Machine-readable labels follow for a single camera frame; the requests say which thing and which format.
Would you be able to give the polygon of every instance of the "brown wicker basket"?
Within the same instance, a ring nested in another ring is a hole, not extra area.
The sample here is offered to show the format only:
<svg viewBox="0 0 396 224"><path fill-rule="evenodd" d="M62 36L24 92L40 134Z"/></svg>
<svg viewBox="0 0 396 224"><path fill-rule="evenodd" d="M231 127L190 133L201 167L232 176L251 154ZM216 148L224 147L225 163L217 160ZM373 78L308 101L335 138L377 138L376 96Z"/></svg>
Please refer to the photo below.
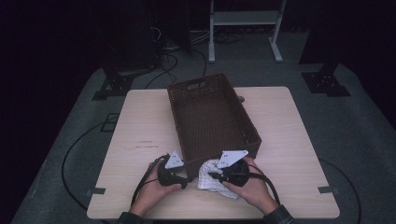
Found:
<svg viewBox="0 0 396 224"><path fill-rule="evenodd" d="M242 150L256 158L262 139L224 74L168 86L187 176L219 159L223 150Z"/></svg>

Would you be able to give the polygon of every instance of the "dark sleeve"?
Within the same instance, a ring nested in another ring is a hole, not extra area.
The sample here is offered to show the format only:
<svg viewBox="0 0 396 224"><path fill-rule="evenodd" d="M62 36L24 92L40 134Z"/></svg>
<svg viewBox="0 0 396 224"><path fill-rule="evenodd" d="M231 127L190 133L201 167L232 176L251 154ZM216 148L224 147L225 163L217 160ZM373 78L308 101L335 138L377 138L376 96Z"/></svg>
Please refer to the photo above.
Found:
<svg viewBox="0 0 396 224"><path fill-rule="evenodd" d="M264 221L267 224L296 224L297 221L291 216L285 206L280 205L272 213L264 216Z"/></svg>
<svg viewBox="0 0 396 224"><path fill-rule="evenodd" d="M123 212L117 220L117 224L143 224L144 219L129 212Z"/></svg>

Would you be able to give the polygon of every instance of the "light wood tabletop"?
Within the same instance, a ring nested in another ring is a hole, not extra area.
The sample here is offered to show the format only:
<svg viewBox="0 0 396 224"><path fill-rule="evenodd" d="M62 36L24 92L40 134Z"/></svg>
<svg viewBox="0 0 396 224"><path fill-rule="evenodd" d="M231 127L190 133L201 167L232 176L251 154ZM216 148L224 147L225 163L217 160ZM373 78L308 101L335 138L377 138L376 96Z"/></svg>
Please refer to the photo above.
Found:
<svg viewBox="0 0 396 224"><path fill-rule="evenodd" d="M340 211L303 121L286 87L235 88L262 144L255 162L271 179L279 199L297 218L336 218ZM167 90L129 91L110 142L87 215L118 218L128 211L134 190L149 163L166 153L182 155ZM262 213L243 199L199 190L195 178L186 189L165 197L148 211L151 219L257 219Z"/></svg>

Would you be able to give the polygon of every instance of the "white cloth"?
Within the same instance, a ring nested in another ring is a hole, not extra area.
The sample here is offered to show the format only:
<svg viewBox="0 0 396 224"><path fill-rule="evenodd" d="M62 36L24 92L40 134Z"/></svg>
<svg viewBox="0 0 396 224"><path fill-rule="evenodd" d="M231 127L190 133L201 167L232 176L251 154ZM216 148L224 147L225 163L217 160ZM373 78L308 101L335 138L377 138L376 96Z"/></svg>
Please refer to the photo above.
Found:
<svg viewBox="0 0 396 224"><path fill-rule="evenodd" d="M222 174L222 170L217 167L219 160L209 160L202 164L199 169L198 189L207 189L210 191L216 191L225 197L237 199L238 195L229 189L225 188L218 179L212 178L209 173Z"/></svg>

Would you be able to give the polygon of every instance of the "white metal stand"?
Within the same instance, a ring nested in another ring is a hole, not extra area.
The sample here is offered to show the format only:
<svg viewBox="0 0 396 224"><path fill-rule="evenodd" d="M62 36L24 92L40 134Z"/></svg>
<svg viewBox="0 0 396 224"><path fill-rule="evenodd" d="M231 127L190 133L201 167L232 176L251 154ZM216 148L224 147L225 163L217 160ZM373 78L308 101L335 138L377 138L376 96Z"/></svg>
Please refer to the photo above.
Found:
<svg viewBox="0 0 396 224"><path fill-rule="evenodd" d="M214 0L210 1L210 27L209 27L209 62L215 62L215 42L214 26L216 25L264 25L274 24L274 36L269 37L271 49L277 63L283 61L279 49L276 45L280 23L287 0L282 0L279 11L235 11L235 12L215 12Z"/></svg>

